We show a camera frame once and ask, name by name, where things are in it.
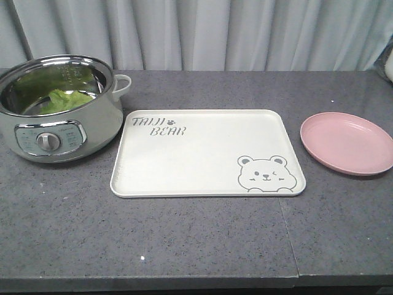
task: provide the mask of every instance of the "white tray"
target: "white tray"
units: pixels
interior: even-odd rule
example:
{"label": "white tray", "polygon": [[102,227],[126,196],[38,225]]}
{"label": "white tray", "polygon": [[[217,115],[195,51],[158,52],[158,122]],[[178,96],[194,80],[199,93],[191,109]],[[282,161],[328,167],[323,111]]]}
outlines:
{"label": "white tray", "polygon": [[290,196],[305,177],[269,110],[135,111],[111,178],[119,197]]}

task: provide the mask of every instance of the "white curtain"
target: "white curtain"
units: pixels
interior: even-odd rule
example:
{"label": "white curtain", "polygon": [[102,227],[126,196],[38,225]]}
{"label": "white curtain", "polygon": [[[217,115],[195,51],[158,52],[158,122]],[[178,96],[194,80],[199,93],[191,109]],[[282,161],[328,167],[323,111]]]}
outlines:
{"label": "white curtain", "polygon": [[392,0],[0,0],[0,68],[71,53],[115,69],[362,71],[392,35]]}

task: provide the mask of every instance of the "bear face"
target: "bear face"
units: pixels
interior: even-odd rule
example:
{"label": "bear face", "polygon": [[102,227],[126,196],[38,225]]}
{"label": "bear face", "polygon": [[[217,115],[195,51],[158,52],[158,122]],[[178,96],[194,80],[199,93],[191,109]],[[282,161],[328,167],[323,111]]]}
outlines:
{"label": "bear face", "polygon": [[280,155],[257,160],[243,155],[238,163],[241,166],[239,184],[248,192],[292,192],[296,186],[296,178],[286,167],[287,160]]}

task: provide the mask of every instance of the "granite countertop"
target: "granite countertop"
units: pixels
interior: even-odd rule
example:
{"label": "granite countertop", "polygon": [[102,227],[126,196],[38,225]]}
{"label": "granite countertop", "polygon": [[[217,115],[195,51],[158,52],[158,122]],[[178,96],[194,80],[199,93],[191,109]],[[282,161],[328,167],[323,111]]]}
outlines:
{"label": "granite countertop", "polygon": [[0,292],[290,288],[393,282],[393,171],[347,176],[305,151],[325,111],[393,134],[393,87],[370,72],[122,71],[137,109],[271,109],[307,180],[297,197],[121,199],[120,134],[62,164],[15,155],[0,135]]}

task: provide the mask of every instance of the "tray rim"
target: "tray rim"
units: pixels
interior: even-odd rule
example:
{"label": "tray rim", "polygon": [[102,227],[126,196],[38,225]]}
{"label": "tray rim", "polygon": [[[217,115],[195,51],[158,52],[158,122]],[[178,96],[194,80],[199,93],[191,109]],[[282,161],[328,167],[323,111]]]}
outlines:
{"label": "tray rim", "polygon": [[[162,112],[164,113],[172,113],[172,114],[202,114],[204,112],[210,113],[210,114],[225,114],[225,113],[247,113],[250,112],[252,114],[263,114],[263,113],[267,113],[270,115],[275,116],[279,121],[280,121],[280,127],[282,128],[283,132],[286,134],[286,137],[288,139],[289,142],[289,147],[292,151],[292,153],[295,156],[295,164],[298,167],[298,170],[300,172],[300,177],[302,180],[302,185],[300,186],[299,190],[297,192],[292,192],[290,194],[288,193],[280,193],[280,192],[272,192],[272,193],[260,193],[260,192],[247,192],[247,193],[217,193],[217,194],[212,194],[212,193],[200,193],[200,194],[184,194],[184,193],[179,193],[179,194],[167,194],[167,193],[162,193],[162,194],[149,194],[149,195],[144,195],[144,194],[124,194],[121,192],[116,191],[116,188],[114,187],[114,176],[115,176],[115,169],[117,167],[117,163],[119,160],[119,155],[120,155],[120,149],[122,148],[122,143],[124,140],[124,135],[126,133],[126,128],[124,128],[124,126],[127,124],[127,122],[129,120],[131,120],[131,118],[133,117],[133,115],[135,115],[136,113],[146,113],[148,112],[149,114],[153,113],[153,114],[160,114]],[[119,146],[117,148],[117,154],[116,154],[116,158],[115,158],[115,163],[114,163],[114,167],[112,169],[112,175],[111,175],[111,180],[110,180],[110,188],[111,191],[118,197],[121,197],[123,199],[146,199],[146,198],[181,198],[181,197],[187,197],[187,198],[221,198],[221,197],[296,197],[299,194],[301,194],[305,188],[306,188],[306,178],[304,176],[303,170],[302,170],[302,166],[299,163],[298,157],[295,153],[294,147],[290,141],[288,132],[285,128],[284,125],[284,121],[282,120],[282,117],[275,111],[272,111],[270,109],[138,109],[135,111],[130,112],[127,116],[126,119],[124,121],[124,125],[123,125],[123,130],[122,130],[122,135],[121,135],[121,139],[119,142]]]}

